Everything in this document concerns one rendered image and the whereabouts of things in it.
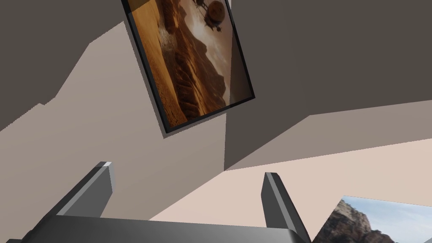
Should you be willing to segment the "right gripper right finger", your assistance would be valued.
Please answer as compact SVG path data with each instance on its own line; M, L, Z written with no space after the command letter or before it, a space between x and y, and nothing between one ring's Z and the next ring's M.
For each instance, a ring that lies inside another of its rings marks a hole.
M290 243L311 243L300 215L277 173L265 173L261 201L266 227L290 230Z

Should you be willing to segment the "rock cliff and sky picture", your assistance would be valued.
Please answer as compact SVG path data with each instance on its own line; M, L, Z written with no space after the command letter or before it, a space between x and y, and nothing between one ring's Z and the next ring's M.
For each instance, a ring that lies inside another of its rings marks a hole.
M432 207L343 196L312 243L426 243Z

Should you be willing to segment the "black-framed desert picture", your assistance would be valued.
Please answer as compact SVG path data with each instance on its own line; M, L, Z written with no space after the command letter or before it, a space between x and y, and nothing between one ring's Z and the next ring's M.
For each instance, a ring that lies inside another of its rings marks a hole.
M165 133L255 98L229 0L121 0Z

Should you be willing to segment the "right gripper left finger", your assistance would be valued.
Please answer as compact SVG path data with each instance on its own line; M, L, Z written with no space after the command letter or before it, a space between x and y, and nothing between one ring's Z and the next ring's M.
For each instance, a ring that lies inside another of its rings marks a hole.
M114 187L113 164L99 162L55 205L55 215L99 218Z

